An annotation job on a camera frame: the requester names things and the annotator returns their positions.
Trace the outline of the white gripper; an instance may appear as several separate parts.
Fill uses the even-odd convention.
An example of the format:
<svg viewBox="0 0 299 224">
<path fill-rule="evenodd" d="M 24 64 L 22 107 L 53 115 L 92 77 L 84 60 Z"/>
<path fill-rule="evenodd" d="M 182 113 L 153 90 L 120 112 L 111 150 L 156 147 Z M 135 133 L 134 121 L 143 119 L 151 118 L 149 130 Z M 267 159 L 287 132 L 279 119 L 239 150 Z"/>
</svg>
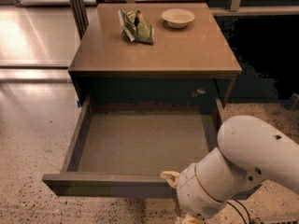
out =
<svg viewBox="0 0 299 224">
<path fill-rule="evenodd" d="M 196 164 L 192 163 L 182 173 L 162 171 L 160 178 L 166 180 L 173 189 L 177 188 L 179 206 L 189 215 L 177 217 L 175 224 L 205 224 L 204 219 L 216 216 L 227 202 L 219 202 L 210 197 L 201 185 Z"/>
</svg>

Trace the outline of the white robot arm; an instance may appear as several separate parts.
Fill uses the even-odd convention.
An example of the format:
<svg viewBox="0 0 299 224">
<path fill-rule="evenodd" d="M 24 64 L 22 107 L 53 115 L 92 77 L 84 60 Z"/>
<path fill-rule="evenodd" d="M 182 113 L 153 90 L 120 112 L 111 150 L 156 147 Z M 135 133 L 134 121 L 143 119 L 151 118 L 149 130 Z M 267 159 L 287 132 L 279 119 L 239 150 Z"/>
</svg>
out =
<svg viewBox="0 0 299 224">
<path fill-rule="evenodd" d="M 186 213 L 176 224 L 201 224 L 217 215 L 235 195 L 269 179 L 299 193 L 299 146 L 267 122 L 235 116 L 220 126 L 218 145 L 182 172 L 160 177 L 177 191 Z"/>
</svg>

